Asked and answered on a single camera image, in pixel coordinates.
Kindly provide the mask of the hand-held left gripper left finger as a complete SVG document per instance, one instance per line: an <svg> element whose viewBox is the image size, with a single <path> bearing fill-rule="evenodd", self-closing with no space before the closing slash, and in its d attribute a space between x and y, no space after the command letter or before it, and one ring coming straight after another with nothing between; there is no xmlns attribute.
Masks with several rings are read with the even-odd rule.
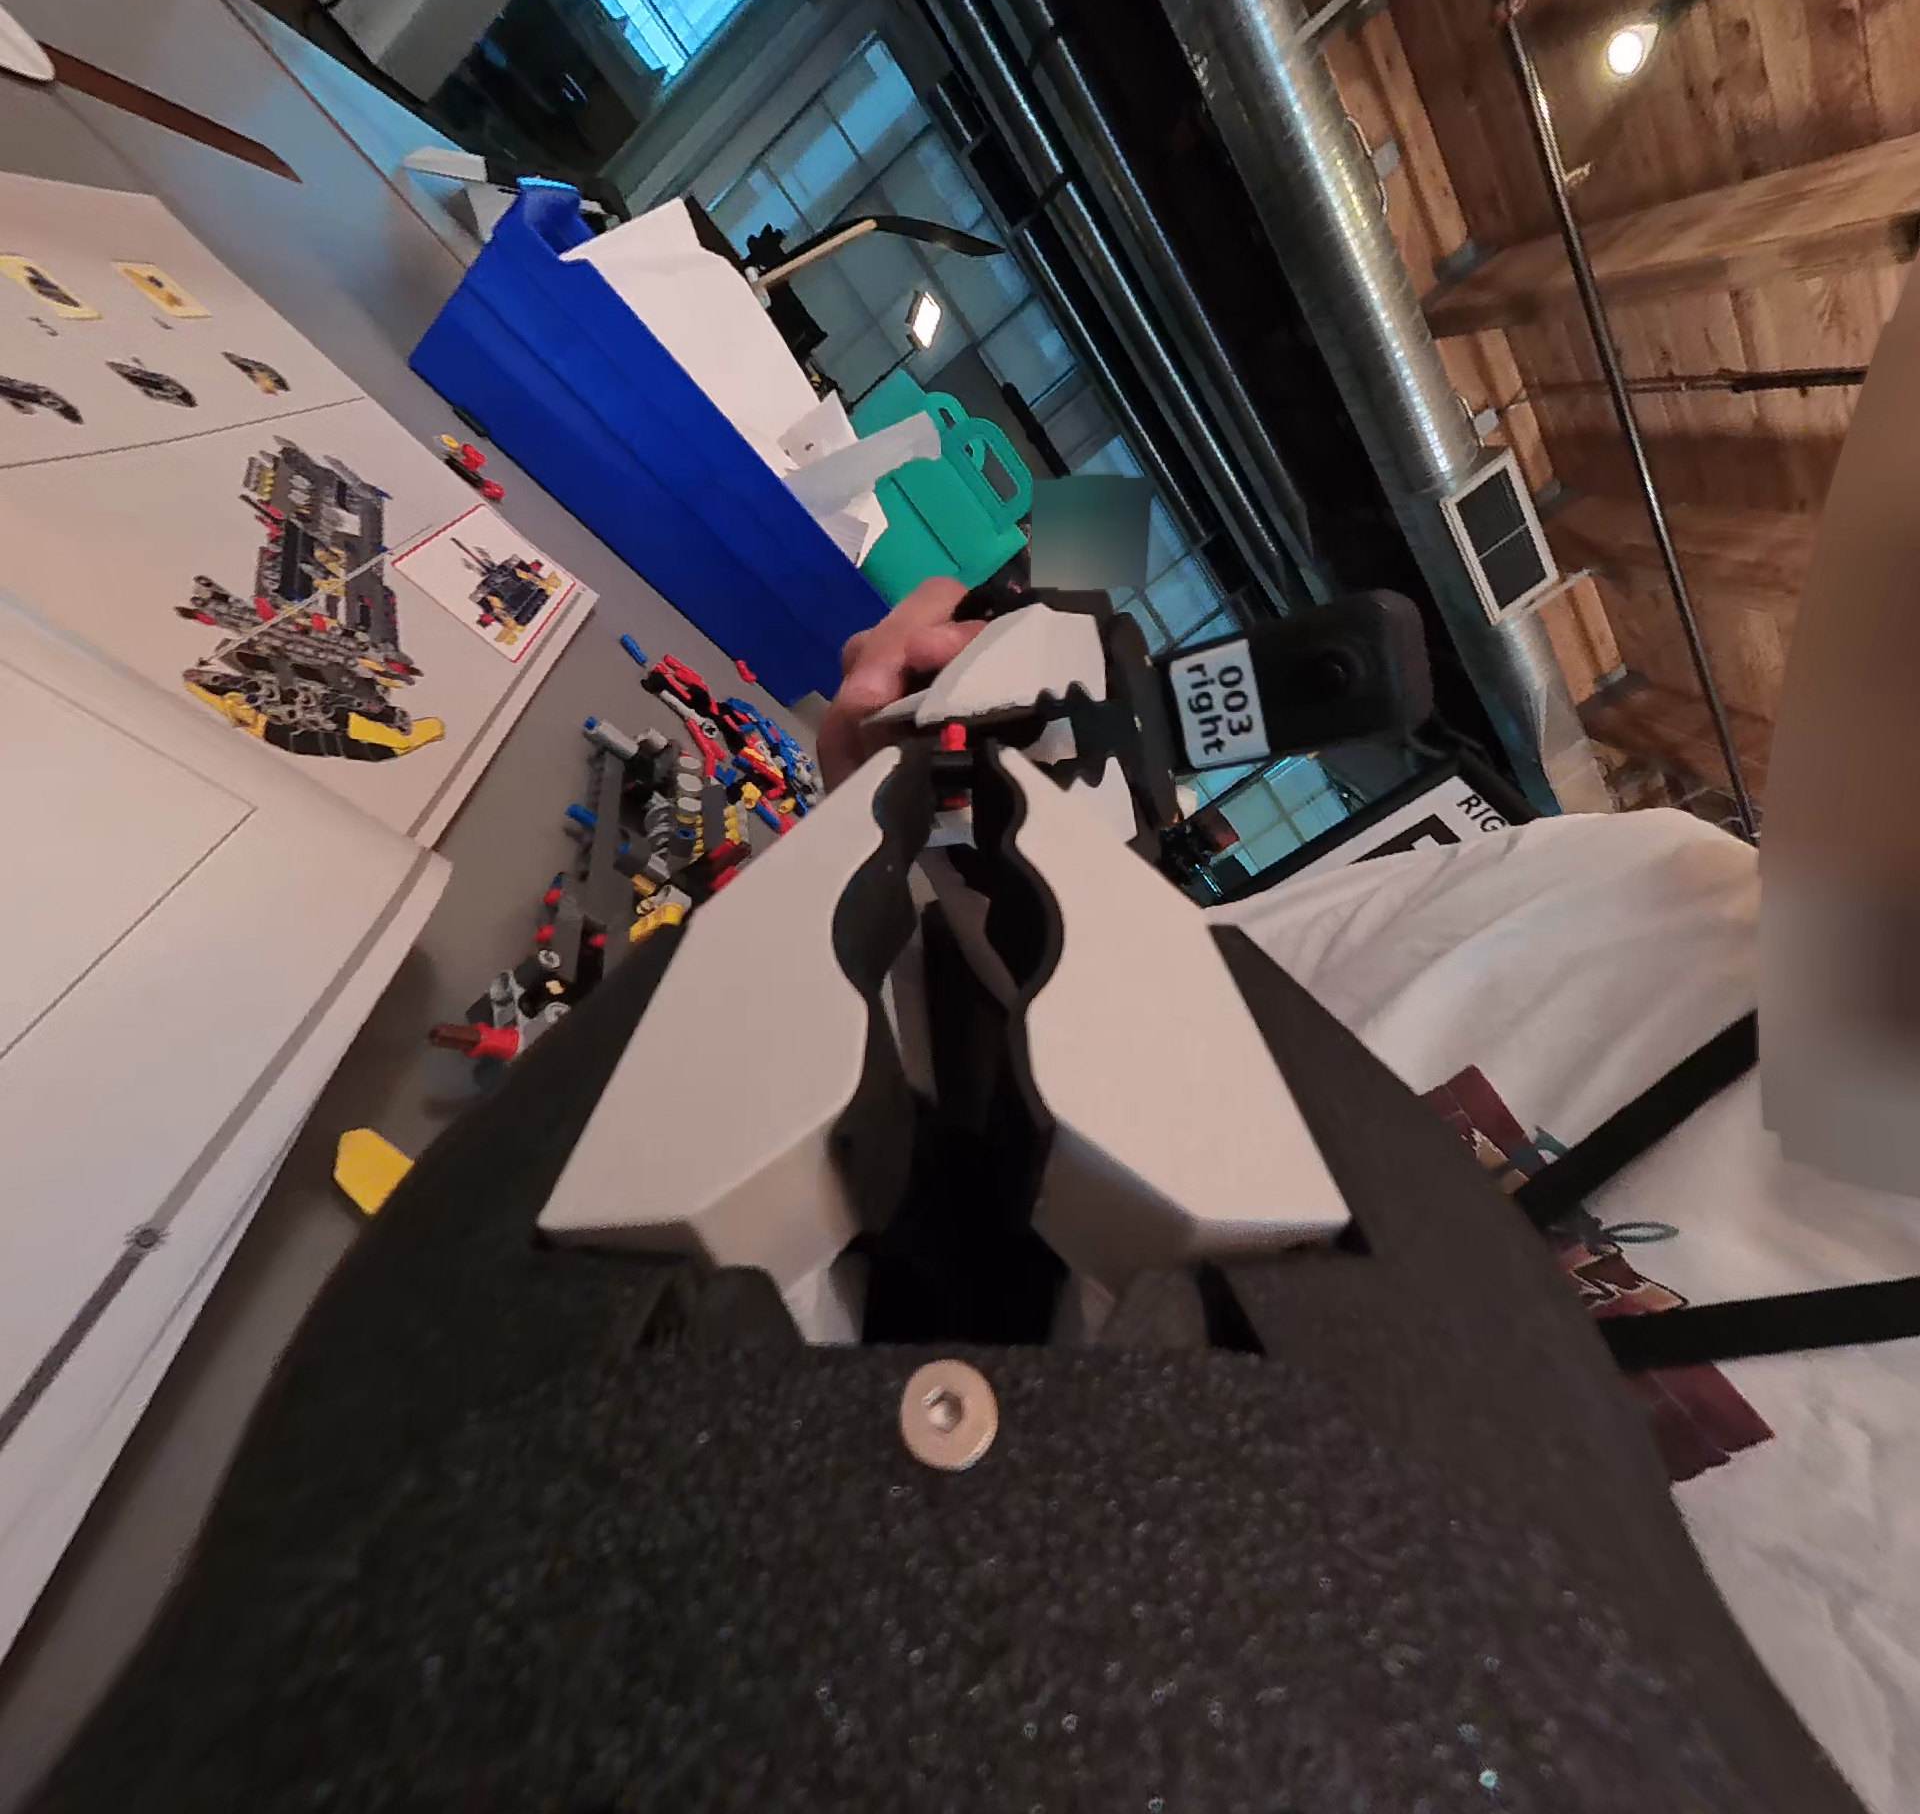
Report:
<svg viewBox="0 0 1920 1814"><path fill-rule="evenodd" d="M564 1162L555 1246L829 1267L858 1233L829 1148L867 1061L867 998L834 918L883 846L880 752L678 929L673 959Z"/></svg>

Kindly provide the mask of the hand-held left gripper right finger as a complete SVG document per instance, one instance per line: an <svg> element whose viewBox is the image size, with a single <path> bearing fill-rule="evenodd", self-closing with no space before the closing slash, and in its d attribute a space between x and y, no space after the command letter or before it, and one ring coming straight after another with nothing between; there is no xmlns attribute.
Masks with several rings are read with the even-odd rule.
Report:
<svg viewBox="0 0 1920 1814"><path fill-rule="evenodd" d="M1044 1243L1069 1267L1177 1267L1338 1237L1348 1202L1200 909L1025 759L1001 772L1058 920L1024 1010L1053 1123Z"/></svg>

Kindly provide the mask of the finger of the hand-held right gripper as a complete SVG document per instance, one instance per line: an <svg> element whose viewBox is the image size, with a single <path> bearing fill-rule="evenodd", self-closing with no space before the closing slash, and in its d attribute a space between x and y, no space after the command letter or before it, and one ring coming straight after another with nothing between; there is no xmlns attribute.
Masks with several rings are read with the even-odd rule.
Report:
<svg viewBox="0 0 1920 1814"><path fill-rule="evenodd" d="M1034 601L986 623L925 689L889 703L864 728L1020 721L1072 691L1094 703L1109 693L1098 618Z"/></svg>
<svg viewBox="0 0 1920 1814"><path fill-rule="evenodd" d="M1020 750L1060 788L1126 785L1128 707L1122 700L1043 700L1020 718Z"/></svg>

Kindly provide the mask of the grey black lego chassis assembly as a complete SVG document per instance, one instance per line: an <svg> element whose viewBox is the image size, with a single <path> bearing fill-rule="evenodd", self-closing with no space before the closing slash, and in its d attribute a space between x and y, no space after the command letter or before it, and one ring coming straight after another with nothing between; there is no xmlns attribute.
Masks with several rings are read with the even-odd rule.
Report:
<svg viewBox="0 0 1920 1814"><path fill-rule="evenodd" d="M573 864L539 902L529 952L497 971L461 1020L436 1024L431 1047L475 1077L503 1070L587 1000L647 941L680 929L741 872L765 800L754 767L701 770L660 732L584 724L587 799L568 808Z"/></svg>

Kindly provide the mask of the pile of red blue lego pins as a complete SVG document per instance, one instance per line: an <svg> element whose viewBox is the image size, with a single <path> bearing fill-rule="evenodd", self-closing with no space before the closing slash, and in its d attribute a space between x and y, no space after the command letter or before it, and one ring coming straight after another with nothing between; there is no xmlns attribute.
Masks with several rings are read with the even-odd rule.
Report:
<svg viewBox="0 0 1920 1814"><path fill-rule="evenodd" d="M711 783L734 807L787 834L823 799L811 752L746 697L722 697L673 654L649 657L630 636L618 646L637 664L643 689L678 717Z"/></svg>

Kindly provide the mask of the yellow and black lego arc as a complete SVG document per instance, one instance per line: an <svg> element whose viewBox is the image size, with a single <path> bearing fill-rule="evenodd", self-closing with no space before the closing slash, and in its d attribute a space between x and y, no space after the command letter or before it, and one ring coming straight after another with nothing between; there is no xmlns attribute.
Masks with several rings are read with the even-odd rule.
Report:
<svg viewBox="0 0 1920 1814"><path fill-rule="evenodd" d="M377 1215L410 1179L415 1162L371 1128L343 1131L331 1159L331 1186L361 1218Z"/></svg>

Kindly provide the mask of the white instruction booklet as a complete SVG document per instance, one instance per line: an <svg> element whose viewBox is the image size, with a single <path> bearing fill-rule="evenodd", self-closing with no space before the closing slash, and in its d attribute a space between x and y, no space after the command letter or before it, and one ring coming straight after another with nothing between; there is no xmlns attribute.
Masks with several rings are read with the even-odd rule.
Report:
<svg viewBox="0 0 1920 1814"><path fill-rule="evenodd" d="M596 596L154 196L2 243L11 1650Z"/></svg>

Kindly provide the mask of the person's right hand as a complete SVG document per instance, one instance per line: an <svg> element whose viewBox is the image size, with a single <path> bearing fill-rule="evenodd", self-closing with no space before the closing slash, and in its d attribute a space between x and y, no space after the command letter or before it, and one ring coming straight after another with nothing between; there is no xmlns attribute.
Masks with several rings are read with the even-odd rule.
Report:
<svg viewBox="0 0 1920 1814"><path fill-rule="evenodd" d="M817 761L829 790L901 740L902 726L882 721L882 713L943 672L980 636L981 621L956 618L965 596L959 579L928 579L847 640L842 682L819 724Z"/></svg>

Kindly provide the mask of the black white printed sign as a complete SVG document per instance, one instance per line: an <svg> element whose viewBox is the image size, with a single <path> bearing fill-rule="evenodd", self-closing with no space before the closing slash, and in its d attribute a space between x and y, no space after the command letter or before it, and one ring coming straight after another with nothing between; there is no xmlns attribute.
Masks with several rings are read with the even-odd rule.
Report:
<svg viewBox="0 0 1920 1814"><path fill-rule="evenodd" d="M1355 831L1330 849L1334 865L1382 861L1406 853L1452 850L1483 839L1498 839L1525 819L1523 813L1483 794L1452 772L1420 793L1384 802Z"/></svg>

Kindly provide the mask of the white vent grille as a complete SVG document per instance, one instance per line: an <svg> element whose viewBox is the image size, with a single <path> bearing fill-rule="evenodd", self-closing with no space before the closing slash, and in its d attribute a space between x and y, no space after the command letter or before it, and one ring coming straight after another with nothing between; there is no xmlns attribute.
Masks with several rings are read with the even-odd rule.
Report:
<svg viewBox="0 0 1920 1814"><path fill-rule="evenodd" d="M1561 585L1561 567L1510 452L1480 457L1473 475L1442 500L1442 517L1492 625L1534 612Z"/></svg>

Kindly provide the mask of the white printed t-shirt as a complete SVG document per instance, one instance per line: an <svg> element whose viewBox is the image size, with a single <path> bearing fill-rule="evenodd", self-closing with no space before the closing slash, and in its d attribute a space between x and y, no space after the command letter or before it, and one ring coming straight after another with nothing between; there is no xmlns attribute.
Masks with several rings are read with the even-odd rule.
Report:
<svg viewBox="0 0 1920 1814"><path fill-rule="evenodd" d="M1750 849L1657 811L1307 872L1218 920L1514 1194L1756 1000L1759 906ZM1915 1196L1788 1162L1744 1075L1548 1248L1596 1316L1913 1279ZM1866 1807L1915 1809L1915 1340L1627 1385L1772 1680Z"/></svg>

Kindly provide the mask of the wooden board stand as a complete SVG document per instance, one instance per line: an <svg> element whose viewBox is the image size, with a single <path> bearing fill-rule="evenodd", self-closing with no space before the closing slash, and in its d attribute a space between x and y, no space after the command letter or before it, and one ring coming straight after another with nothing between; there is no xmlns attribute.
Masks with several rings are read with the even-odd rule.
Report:
<svg viewBox="0 0 1920 1814"><path fill-rule="evenodd" d="M797 252L779 262L776 265L746 265L743 273L755 290L769 294L772 289L792 283L804 268L825 262L828 258L845 248L851 243L876 236L917 243L936 250L956 252L966 259L989 259L1006 252L1001 243L970 229L961 229L956 225L946 225L925 217L880 213L840 221L817 236L813 243L804 243Z"/></svg>

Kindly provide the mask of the blue plastic bin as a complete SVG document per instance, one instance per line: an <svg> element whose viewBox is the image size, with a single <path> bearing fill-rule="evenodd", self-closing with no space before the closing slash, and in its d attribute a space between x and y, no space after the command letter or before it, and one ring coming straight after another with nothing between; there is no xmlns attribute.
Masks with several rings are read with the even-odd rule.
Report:
<svg viewBox="0 0 1920 1814"><path fill-rule="evenodd" d="M410 364L784 704L883 614L854 563L597 265L574 188L532 178Z"/></svg>

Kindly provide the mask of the white paper sheets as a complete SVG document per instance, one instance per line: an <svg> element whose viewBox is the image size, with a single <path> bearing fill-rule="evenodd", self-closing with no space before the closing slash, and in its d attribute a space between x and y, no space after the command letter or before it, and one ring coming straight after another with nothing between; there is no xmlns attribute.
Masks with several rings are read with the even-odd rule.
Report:
<svg viewBox="0 0 1920 1814"><path fill-rule="evenodd" d="M917 412L856 435L842 399L815 391L747 275L701 245L678 201L561 258L599 273L834 545L863 564L885 526L880 481L939 459L939 427Z"/></svg>

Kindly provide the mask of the silver ventilation duct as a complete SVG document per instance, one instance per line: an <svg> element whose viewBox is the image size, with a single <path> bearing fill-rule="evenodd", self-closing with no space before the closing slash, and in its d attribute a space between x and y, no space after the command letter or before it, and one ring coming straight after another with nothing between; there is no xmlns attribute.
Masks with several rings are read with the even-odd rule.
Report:
<svg viewBox="0 0 1920 1814"><path fill-rule="evenodd" d="M1548 626L1486 616L1445 523L1486 456L1305 26L1303 0L1203 0L1188 38L1200 95L1525 796L1588 813L1599 779Z"/></svg>

